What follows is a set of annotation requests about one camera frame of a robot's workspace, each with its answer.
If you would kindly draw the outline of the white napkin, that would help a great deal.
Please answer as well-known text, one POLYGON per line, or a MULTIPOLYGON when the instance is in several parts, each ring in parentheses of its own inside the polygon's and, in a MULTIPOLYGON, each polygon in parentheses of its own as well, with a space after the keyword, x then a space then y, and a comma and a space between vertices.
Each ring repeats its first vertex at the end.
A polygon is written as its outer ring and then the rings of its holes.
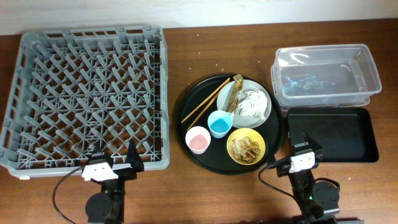
POLYGON ((264 113, 267 108, 267 98, 261 90, 244 90, 244 98, 238 104, 240 116, 258 116, 265 120, 264 113))

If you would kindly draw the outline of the food scraps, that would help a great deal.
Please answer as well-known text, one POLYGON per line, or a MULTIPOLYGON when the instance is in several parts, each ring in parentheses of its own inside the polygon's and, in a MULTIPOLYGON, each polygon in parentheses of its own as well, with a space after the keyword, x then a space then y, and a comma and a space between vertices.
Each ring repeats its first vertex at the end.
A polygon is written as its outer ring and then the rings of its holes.
POLYGON ((231 141, 231 154, 241 162, 252 163, 260 154, 259 143, 245 136, 231 141))

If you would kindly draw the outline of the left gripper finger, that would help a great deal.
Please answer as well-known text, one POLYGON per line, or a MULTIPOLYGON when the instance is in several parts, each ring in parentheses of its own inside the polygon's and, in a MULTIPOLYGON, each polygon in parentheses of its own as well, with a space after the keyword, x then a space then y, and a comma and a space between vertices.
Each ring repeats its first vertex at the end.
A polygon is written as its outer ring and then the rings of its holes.
POLYGON ((129 140, 125 163, 129 164, 130 168, 134 172, 143 172, 144 171, 144 163, 137 151, 136 144, 135 144, 133 138, 131 138, 129 140))
POLYGON ((99 147, 95 147, 93 153, 88 159, 88 162, 105 161, 105 160, 106 160, 106 154, 104 152, 101 152, 99 147))

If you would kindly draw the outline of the gold foil wrapper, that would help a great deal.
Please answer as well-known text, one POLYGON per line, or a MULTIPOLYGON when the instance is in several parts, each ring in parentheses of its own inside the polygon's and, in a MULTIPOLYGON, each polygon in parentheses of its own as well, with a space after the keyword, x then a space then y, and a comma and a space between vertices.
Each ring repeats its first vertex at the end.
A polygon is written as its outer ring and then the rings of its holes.
POLYGON ((234 84, 233 90, 231 92, 231 96, 228 101, 228 107, 226 110, 228 113, 231 113, 231 114, 233 114, 235 112, 235 110, 238 106, 239 99, 238 99, 237 95, 238 95, 238 92, 242 90, 243 83, 244 83, 244 78, 240 74, 235 75, 233 78, 235 80, 235 84, 234 84))

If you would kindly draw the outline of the blue plastic cup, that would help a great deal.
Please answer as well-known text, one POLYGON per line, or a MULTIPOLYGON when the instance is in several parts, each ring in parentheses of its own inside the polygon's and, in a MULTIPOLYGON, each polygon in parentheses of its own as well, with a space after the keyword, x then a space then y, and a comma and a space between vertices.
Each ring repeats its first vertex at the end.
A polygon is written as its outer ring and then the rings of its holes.
POLYGON ((233 120, 228 112, 216 110, 208 117, 210 134, 214 138, 223 138, 232 128, 233 120))

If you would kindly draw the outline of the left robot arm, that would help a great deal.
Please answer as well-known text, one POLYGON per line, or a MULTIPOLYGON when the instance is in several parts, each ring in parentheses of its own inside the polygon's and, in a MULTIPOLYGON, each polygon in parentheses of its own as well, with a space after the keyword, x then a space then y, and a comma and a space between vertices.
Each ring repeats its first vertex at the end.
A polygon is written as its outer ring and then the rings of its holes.
POLYGON ((83 166, 81 176, 101 186, 101 191, 92 195, 85 205, 88 223, 124 222, 125 182, 137 179, 137 173, 144 171, 133 139, 128 144, 124 167, 114 170, 113 165, 110 154, 97 151, 83 166))

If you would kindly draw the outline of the yellow bowl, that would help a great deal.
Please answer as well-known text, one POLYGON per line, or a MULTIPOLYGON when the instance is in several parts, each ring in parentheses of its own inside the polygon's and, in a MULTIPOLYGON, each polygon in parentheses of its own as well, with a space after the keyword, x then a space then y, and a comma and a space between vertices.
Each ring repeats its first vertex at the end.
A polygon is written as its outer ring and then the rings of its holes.
POLYGON ((233 131, 228 137, 226 148, 232 160, 245 166, 258 163, 267 152, 264 138, 250 128, 233 131))

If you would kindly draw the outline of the wooden chopstick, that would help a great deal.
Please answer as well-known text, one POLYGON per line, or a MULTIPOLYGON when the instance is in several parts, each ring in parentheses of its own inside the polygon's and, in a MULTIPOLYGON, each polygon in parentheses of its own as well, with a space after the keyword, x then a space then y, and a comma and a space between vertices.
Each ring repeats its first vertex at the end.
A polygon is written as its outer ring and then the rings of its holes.
POLYGON ((208 110, 208 108, 213 104, 213 102, 217 99, 219 93, 217 93, 210 102, 205 106, 205 108, 199 113, 199 115, 193 120, 191 125, 187 128, 187 131, 193 127, 193 125, 202 117, 202 115, 208 110))
POLYGON ((202 105, 204 105, 208 100, 215 98, 216 94, 221 90, 222 87, 224 87, 227 83, 230 82, 231 78, 227 78, 216 90, 214 90, 210 95, 208 95, 207 98, 205 98, 195 109, 193 109, 184 119, 181 121, 183 123, 185 120, 187 120, 193 113, 195 113, 202 105))

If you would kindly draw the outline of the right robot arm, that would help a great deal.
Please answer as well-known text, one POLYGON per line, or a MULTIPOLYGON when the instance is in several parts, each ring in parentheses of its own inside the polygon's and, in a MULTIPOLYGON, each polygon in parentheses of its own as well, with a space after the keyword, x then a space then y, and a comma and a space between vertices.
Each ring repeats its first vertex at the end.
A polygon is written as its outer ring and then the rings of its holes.
POLYGON ((340 184, 324 177, 314 178, 312 170, 320 165, 323 148, 307 132, 302 134, 304 142, 293 145, 292 155, 270 161, 265 168, 275 169, 278 177, 287 176, 292 193, 267 186, 295 200, 302 214, 293 217, 293 223, 337 223, 340 184))

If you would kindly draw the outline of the pink plastic cup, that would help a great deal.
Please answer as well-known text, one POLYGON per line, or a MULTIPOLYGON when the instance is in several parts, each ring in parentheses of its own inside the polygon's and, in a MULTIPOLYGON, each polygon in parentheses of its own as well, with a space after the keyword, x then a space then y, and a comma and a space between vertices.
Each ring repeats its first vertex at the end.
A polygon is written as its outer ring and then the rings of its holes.
POLYGON ((185 143, 194 154, 203 154, 211 143, 211 135, 206 128, 194 126, 187 131, 185 143))

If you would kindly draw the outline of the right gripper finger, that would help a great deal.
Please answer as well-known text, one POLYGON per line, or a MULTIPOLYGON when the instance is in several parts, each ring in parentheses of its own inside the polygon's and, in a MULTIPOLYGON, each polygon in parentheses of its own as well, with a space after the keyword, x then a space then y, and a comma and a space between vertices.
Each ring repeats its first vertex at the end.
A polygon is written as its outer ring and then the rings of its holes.
POLYGON ((267 167, 272 167, 273 164, 275 163, 275 154, 272 148, 270 147, 268 141, 266 141, 266 146, 267 146, 267 167))
POLYGON ((323 151, 323 147, 319 145, 319 143, 317 143, 306 131, 303 131, 303 136, 305 141, 308 143, 308 145, 314 152, 323 151))

